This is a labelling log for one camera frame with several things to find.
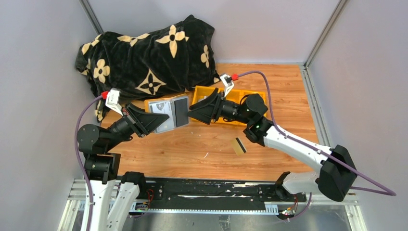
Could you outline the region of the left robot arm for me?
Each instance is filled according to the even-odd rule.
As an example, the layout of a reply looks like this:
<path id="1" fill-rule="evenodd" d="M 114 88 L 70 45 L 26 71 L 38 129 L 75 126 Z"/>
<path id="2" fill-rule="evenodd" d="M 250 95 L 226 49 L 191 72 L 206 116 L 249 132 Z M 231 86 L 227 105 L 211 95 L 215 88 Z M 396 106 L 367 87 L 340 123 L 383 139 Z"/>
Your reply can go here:
<path id="1" fill-rule="evenodd" d="M 167 114 L 146 112 L 128 103 L 120 109 L 121 118 L 109 128 L 83 125 L 76 132 L 76 152 L 85 157 L 86 208 L 83 231 L 120 231 L 129 216 L 135 199 L 154 198 L 141 172 L 128 171 L 121 177 L 113 205 L 110 204 L 120 164 L 120 154 L 111 150 L 136 134 L 143 138 L 151 134 L 170 117 Z"/>

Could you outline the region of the gold card black stripe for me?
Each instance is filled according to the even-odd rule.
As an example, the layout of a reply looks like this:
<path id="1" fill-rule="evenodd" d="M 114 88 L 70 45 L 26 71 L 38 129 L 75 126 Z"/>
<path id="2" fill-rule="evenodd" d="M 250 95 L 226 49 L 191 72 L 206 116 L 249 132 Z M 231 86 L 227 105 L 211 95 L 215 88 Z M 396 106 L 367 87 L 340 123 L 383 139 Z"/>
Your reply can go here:
<path id="1" fill-rule="evenodd" d="M 236 137 L 231 141 L 231 146 L 236 155 L 240 156 L 242 154 L 247 153 L 247 149 L 245 148 L 244 144 L 240 140 L 240 138 Z"/>

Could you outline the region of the yellow leather card holder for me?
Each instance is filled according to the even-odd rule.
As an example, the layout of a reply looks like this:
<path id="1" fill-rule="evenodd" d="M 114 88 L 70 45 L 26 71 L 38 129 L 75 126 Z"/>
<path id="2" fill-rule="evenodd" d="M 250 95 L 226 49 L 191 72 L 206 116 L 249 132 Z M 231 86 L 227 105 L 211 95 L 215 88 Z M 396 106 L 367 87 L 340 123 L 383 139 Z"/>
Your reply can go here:
<path id="1" fill-rule="evenodd" d="M 169 98 L 149 99 L 145 100 L 144 103 L 147 112 L 169 116 L 169 119 L 154 130 L 155 133 L 163 133 L 184 127 L 190 122 L 187 115 L 189 97 L 185 93 Z"/>

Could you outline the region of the silver credit card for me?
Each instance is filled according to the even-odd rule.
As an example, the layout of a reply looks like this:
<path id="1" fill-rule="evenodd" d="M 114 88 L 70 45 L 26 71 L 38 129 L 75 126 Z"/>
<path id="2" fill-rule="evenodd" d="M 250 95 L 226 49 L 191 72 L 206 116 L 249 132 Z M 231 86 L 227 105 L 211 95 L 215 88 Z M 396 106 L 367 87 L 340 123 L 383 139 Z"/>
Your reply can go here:
<path id="1" fill-rule="evenodd" d="M 175 114 L 173 112 L 171 101 L 169 100 L 152 101 L 148 103 L 148 108 L 150 109 L 150 112 L 152 113 L 167 115 L 167 119 L 155 129 L 155 133 L 163 133 L 163 132 L 168 132 L 168 131 L 175 129 L 176 127 L 175 120 L 174 120 Z"/>

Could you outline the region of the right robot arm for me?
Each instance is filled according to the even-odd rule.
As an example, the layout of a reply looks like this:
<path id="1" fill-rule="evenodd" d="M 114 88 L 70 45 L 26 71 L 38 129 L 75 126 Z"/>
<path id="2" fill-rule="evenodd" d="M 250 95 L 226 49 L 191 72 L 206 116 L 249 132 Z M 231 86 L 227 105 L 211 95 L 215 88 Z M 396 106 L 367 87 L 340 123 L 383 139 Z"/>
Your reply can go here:
<path id="1" fill-rule="evenodd" d="M 343 201 L 357 178 L 349 151 L 341 145 L 331 148 L 285 131 L 264 116 L 267 109 L 259 94 L 246 95 L 243 102 L 235 103 L 214 90 L 190 106 L 188 116 L 208 125 L 219 118 L 243 123 L 243 132 L 252 143 L 282 151 L 313 169 L 309 173 L 284 173 L 281 184 L 275 187 L 279 200 L 287 201 L 296 193 L 320 192 L 333 201 Z"/>

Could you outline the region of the grey credit card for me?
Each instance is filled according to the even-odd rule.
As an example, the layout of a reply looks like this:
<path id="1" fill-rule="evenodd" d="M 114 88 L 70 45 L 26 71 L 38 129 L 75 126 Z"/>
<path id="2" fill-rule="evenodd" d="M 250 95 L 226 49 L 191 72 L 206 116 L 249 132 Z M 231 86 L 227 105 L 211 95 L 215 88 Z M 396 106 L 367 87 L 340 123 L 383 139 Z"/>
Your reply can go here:
<path id="1" fill-rule="evenodd" d="M 174 100 L 176 127 L 182 127 L 189 123 L 188 117 L 189 99 L 188 97 Z"/>

